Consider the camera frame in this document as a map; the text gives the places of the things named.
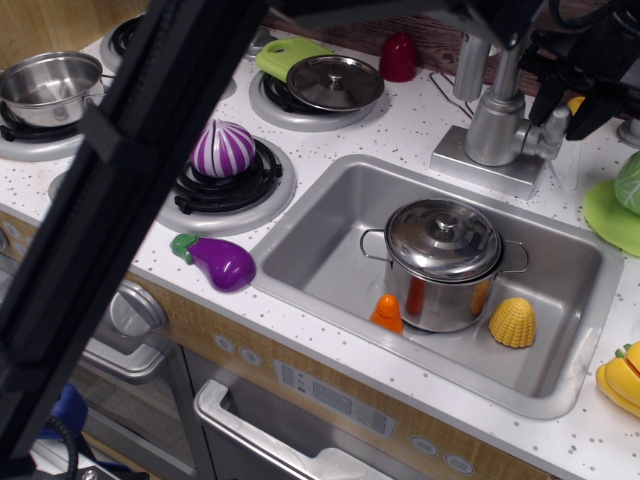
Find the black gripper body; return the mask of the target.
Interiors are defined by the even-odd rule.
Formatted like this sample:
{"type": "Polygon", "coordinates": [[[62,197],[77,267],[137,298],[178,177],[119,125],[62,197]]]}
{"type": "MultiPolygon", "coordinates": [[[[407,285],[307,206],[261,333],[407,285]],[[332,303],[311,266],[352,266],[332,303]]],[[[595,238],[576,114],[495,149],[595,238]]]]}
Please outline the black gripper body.
{"type": "Polygon", "coordinates": [[[537,30],[519,66],[536,80],[562,71],[566,92],[616,97],[620,111],[615,116],[638,118],[639,11],[617,9],[581,32],[537,30]]]}

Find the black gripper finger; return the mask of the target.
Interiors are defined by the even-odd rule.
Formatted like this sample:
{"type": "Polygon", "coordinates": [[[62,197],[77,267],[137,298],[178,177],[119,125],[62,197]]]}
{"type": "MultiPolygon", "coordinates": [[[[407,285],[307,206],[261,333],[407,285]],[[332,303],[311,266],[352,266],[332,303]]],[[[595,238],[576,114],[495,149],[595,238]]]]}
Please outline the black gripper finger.
{"type": "Polygon", "coordinates": [[[538,93],[529,113],[534,125],[541,125],[561,103],[567,90],[567,82],[562,71],[542,73],[537,76],[538,93]]]}
{"type": "Polygon", "coordinates": [[[566,132],[569,141],[583,140],[620,111],[620,100],[605,94],[584,96],[585,100],[573,116],[566,132]]]}

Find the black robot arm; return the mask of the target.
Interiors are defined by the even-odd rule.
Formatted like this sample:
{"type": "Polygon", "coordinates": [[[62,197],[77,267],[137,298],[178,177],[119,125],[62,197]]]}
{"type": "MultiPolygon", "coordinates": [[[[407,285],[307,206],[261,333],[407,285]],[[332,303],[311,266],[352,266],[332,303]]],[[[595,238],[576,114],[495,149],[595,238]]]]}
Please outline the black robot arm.
{"type": "MultiPolygon", "coordinates": [[[[1,459],[26,462],[56,391],[94,331],[127,267],[162,235],[153,225],[208,113],[268,12],[311,28],[426,11],[500,44],[520,38],[533,1],[155,1],[139,43],[86,137],[1,311],[1,459]]],[[[598,389],[595,370],[639,336],[639,264],[620,255],[614,273],[590,275],[601,326],[587,331],[569,370],[575,406],[533,420],[454,384],[430,361],[413,363],[298,307],[214,296],[252,331],[347,378],[565,479],[639,475],[639,421],[598,389]]]]}

